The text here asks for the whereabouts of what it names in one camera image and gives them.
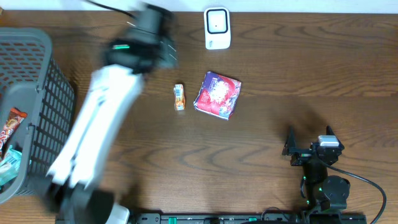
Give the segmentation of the teal snack packet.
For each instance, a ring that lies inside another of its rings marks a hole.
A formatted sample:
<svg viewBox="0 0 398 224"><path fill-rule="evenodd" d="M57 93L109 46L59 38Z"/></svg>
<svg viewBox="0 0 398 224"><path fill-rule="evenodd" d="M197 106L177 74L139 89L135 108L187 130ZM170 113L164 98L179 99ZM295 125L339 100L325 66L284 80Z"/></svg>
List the teal snack packet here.
<svg viewBox="0 0 398 224"><path fill-rule="evenodd" d="M21 160L22 153L15 150L13 145L10 145L1 161L1 187L18 176Z"/></svg>

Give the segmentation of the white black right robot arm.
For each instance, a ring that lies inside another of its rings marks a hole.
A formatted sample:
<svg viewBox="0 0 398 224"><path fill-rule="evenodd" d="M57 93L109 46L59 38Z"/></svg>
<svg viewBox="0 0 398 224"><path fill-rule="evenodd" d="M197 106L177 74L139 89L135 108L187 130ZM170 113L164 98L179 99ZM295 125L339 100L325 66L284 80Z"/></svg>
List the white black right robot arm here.
<svg viewBox="0 0 398 224"><path fill-rule="evenodd" d="M301 195L308 206L319 212L342 211L347 208L350 182L337 175L329 175L328 168L338 161L344 145L330 126L306 149L296 144L294 130L289 129L282 155L290 156L291 166L303 168Z"/></svg>

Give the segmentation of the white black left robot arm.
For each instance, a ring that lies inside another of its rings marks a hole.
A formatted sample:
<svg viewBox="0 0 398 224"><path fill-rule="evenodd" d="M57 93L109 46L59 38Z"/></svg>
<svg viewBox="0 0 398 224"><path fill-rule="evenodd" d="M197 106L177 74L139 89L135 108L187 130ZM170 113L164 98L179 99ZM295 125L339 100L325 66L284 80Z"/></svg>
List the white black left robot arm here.
<svg viewBox="0 0 398 224"><path fill-rule="evenodd" d="M174 15L152 4L103 52L68 139L35 188L57 223L130 223L130 209L99 188L109 151L146 75L174 68Z"/></svg>

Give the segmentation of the purple red snack packet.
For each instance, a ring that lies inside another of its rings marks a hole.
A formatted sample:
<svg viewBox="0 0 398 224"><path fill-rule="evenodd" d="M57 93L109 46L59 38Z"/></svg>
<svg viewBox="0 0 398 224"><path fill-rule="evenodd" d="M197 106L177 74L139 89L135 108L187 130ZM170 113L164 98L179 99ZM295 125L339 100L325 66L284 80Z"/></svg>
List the purple red snack packet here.
<svg viewBox="0 0 398 224"><path fill-rule="evenodd" d="M203 113L229 120L234 113L242 83L214 72L206 72L194 108Z"/></svg>

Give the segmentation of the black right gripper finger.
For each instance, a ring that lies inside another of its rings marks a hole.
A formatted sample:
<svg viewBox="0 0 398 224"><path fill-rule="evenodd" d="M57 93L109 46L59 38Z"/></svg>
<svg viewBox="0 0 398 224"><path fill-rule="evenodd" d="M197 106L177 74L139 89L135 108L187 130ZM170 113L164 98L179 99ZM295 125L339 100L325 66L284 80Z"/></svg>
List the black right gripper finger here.
<svg viewBox="0 0 398 224"><path fill-rule="evenodd" d="M294 136L294 129L293 127L289 127L287 139L284 144L284 148L282 150L282 155L283 156L291 156L294 153L296 153L296 142L295 142L295 136Z"/></svg>
<svg viewBox="0 0 398 224"><path fill-rule="evenodd" d="M326 135L328 136L327 137L328 145L340 145L341 144L340 140L336 137L331 126L326 127Z"/></svg>

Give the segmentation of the small orange snack packet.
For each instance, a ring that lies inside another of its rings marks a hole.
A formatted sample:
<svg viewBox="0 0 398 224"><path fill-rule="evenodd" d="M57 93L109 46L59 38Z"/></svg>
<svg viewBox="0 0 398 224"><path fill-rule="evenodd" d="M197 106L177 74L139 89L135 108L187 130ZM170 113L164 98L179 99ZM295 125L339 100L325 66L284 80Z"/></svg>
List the small orange snack packet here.
<svg viewBox="0 0 398 224"><path fill-rule="evenodd" d="M175 110L181 111L185 109L185 93L182 84L175 84L174 86Z"/></svg>

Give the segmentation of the red chocolate bar wrapper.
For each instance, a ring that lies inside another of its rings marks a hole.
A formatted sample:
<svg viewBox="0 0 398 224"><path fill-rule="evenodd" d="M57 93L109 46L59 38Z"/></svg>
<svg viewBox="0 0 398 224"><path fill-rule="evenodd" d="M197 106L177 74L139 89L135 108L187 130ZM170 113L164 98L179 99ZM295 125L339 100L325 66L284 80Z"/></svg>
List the red chocolate bar wrapper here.
<svg viewBox="0 0 398 224"><path fill-rule="evenodd" d="M1 131L1 159L5 158L6 156L7 140L12 136L14 131L20 126L20 124L23 122L23 120L26 119L27 116L28 114L26 112L22 112L17 108L10 109L8 119Z"/></svg>

